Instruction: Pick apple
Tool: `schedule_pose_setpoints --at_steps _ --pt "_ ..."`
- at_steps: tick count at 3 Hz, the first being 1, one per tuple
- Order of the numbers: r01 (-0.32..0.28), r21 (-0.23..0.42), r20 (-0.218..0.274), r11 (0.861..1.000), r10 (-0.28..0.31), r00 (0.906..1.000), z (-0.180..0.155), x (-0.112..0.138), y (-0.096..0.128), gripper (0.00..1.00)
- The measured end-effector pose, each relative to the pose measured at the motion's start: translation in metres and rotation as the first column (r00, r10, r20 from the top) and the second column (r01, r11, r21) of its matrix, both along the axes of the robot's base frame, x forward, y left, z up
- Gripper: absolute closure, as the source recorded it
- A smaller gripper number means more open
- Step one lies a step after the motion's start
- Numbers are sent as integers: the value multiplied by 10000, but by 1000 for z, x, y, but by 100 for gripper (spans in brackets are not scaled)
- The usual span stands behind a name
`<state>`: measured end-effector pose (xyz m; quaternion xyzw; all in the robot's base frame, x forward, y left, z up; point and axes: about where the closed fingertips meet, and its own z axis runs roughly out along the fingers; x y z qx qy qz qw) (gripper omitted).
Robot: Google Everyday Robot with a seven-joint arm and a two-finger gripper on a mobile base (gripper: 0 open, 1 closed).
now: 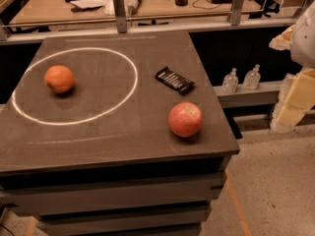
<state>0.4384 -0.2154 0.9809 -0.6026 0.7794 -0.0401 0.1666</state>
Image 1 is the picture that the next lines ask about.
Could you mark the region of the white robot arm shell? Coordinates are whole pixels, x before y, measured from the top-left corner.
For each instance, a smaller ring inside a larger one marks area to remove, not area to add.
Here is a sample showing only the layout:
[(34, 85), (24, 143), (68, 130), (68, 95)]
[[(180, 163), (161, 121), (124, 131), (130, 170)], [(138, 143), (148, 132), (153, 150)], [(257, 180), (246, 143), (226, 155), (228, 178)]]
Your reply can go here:
[(303, 67), (315, 67), (315, 1), (296, 21), (291, 35), (291, 59)]

